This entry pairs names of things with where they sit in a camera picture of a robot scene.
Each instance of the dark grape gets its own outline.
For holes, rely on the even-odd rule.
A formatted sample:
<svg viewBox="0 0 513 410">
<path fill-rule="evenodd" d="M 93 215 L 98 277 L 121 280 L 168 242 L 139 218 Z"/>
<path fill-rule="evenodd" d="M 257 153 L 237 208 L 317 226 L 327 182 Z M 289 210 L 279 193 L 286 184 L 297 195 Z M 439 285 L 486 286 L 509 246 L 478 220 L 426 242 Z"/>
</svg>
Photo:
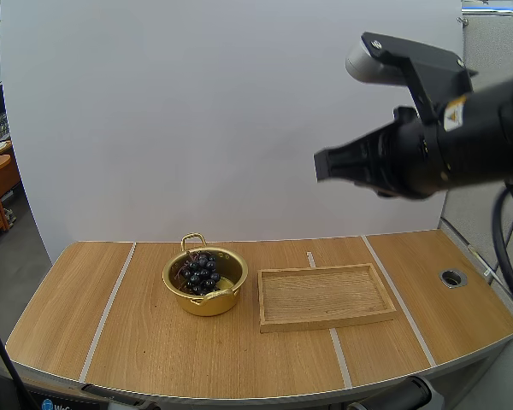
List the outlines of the dark grape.
<svg viewBox="0 0 513 410">
<path fill-rule="evenodd" d="M 201 271 L 199 271 L 199 277 L 201 279 L 209 279 L 209 275 L 210 275 L 210 272 L 207 270 L 207 269 L 202 269 Z"/>
<path fill-rule="evenodd" d="M 203 286 L 206 287 L 207 289 L 214 289 L 215 288 L 215 281 L 213 279 L 207 279 L 203 283 Z"/>
<path fill-rule="evenodd" d="M 188 279 L 188 283 L 192 285 L 199 284 L 201 281 L 202 279 L 200 279 L 198 275 L 194 275 L 190 279 Z"/>
</svg>

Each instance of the metal grommet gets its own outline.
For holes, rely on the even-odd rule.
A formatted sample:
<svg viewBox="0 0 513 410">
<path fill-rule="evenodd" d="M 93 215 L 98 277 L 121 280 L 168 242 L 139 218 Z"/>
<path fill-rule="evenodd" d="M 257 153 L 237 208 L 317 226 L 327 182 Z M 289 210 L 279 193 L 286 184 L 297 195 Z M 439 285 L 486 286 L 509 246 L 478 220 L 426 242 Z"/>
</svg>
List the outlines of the metal grommet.
<svg viewBox="0 0 513 410">
<path fill-rule="evenodd" d="M 441 282 L 448 288 L 459 288 L 468 284 L 468 277 L 457 269 L 446 269 L 439 274 Z"/>
</svg>

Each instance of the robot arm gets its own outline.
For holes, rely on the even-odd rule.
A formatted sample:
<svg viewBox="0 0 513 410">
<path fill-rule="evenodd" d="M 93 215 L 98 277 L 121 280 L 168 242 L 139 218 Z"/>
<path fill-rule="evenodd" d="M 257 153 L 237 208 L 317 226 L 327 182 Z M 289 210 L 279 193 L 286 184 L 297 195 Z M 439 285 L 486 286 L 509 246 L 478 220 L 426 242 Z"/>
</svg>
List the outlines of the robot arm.
<svg viewBox="0 0 513 410">
<path fill-rule="evenodd" d="M 348 72 L 363 82 L 406 85 L 416 109 L 397 107 L 392 123 L 315 154 L 317 180 L 424 199 L 513 178 L 513 80 L 472 92 L 476 72 L 450 51 L 371 32 L 361 40 Z"/>
</svg>

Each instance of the yellow warning sticker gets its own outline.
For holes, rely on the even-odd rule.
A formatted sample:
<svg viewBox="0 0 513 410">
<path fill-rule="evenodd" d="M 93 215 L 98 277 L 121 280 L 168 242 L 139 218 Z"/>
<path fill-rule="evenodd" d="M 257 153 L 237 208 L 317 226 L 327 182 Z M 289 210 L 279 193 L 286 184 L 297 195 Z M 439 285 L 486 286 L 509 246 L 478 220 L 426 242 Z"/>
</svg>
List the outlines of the yellow warning sticker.
<svg viewBox="0 0 513 410">
<path fill-rule="evenodd" d="M 447 104 L 445 118 L 443 119 L 445 131 L 452 131 L 463 125 L 463 105 L 465 101 L 466 97 L 461 96 Z"/>
</svg>

